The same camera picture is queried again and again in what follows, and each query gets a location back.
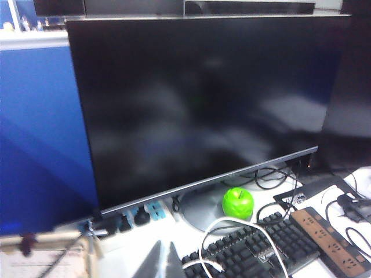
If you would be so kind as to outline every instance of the monitor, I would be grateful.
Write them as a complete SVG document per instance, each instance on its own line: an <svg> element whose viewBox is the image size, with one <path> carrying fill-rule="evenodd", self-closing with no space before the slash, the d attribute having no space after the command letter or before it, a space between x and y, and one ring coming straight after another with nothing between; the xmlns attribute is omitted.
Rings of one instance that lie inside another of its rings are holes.
<svg viewBox="0 0 371 278"><path fill-rule="evenodd" d="M85 0L88 17L182 16L183 0Z"/></svg>
<svg viewBox="0 0 371 278"><path fill-rule="evenodd" d="M68 21L103 214L315 152L349 19Z"/></svg>
<svg viewBox="0 0 371 278"><path fill-rule="evenodd" d="M185 0L186 16L235 14L313 14L315 2Z"/></svg>
<svg viewBox="0 0 371 278"><path fill-rule="evenodd" d="M84 16L84 0L34 0L37 16Z"/></svg>

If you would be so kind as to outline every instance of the apple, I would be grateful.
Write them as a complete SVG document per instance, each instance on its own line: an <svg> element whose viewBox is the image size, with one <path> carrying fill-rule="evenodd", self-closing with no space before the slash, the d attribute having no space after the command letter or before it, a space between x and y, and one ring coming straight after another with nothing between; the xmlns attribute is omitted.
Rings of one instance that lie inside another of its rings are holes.
<svg viewBox="0 0 371 278"><path fill-rule="evenodd" d="M226 216L246 219L253 213L254 199L245 188L233 187L224 194L222 207Z"/></svg>

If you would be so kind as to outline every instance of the brown power strip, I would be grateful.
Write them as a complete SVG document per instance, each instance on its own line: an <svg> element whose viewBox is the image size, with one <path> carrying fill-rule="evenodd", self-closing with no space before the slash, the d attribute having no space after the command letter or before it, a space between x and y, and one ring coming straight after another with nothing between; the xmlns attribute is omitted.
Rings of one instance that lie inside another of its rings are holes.
<svg viewBox="0 0 371 278"><path fill-rule="evenodd" d="M314 208L297 210L291 217L322 249L320 258L337 277L369 277L371 263Z"/></svg>

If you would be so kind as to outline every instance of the black keyboard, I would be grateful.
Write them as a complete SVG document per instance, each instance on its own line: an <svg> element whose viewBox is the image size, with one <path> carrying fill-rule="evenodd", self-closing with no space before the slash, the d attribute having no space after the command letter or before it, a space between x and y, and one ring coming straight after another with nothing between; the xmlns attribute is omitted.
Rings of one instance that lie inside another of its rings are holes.
<svg viewBox="0 0 371 278"><path fill-rule="evenodd" d="M271 236L288 274L296 272L309 262L319 257L319 247L306 236L291 220L283 220L280 213L265 217L260 224ZM211 243L207 249L202 250L202 258L216 261L222 265L224 272L219 272L206 264L207 269L214 278L276 278L284 277L270 242L262 232L255 228L244 227ZM198 259L198 252L185 256L181 261L185 264ZM191 277L207 277L201 264L186 268L185 275Z"/></svg>

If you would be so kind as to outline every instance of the monitor base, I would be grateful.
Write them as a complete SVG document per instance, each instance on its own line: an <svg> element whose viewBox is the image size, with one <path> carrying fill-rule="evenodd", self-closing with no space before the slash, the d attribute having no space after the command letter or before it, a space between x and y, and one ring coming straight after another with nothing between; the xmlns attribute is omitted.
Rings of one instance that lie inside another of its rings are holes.
<svg viewBox="0 0 371 278"><path fill-rule="evenodd" d="M184 219L196 229L205 231L215 219L225 216L221 204L224 194L230 188L230 186L218 183L186 193L180 201L180 209ZM239 224L231 221L222 222L215 225L213 229L229 225ZM214 234L223 235L236 229L222 229Z"/></svg>

